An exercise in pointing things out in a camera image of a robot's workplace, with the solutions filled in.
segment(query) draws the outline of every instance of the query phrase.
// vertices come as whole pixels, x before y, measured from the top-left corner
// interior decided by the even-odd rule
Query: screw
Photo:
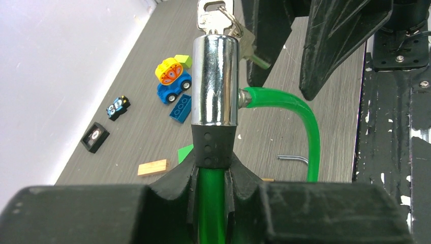
[[[429,87],[429,82],[427,80],[424,80],[422,82],[419,83],[419,86],[421,88],[428,88]]]
[[[395,61],[397,61],[397,63],[402,63],[402,62],[404,61],[404,56],[402,56],[402,55],[398,55],[398,56],[395,58]]]

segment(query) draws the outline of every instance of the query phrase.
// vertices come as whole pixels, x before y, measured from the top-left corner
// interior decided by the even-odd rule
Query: green block
[[[182,163],[193,149],[193,144],[178,149],[178,164]]]
[[[192,66],[192,58],[189,55],[177,54],[175,55],[174,59],[177,60],[181,65],[185,66],[187,69],[190,69]]]

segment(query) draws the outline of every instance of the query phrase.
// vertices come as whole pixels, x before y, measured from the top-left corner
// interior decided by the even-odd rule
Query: blue toy car
[[[125,96],[118,97],[114,100],[114,103],[109,105],[106,109],[110,120],[115,121],[120,115],[127,111],[130,106],[130,101]]]
[[[192,77],[187,71],[183,70],[170,85],[159,83],[157,86],[157,95],[164,104],[173,103],[181,92],[188,90],[192,86]]]

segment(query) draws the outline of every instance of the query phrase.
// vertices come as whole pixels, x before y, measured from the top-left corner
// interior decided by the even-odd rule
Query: wheel
[[[192,86],[192,82],[189,80],[185,80],[181,84],[181,89],[182,90],[188,90],[190,88],[190,86]]]
[[[168,103],[173,103],[176,100],[177,95],[175,93],[171,93],[166,97]]]

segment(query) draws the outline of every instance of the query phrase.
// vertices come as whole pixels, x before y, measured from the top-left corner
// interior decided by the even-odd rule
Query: black square frame
[[[81,143],[87,151],[95,154],[108,136],[109,132],[101,124],[94,122],[94,124],[85,132],[81,139]]]

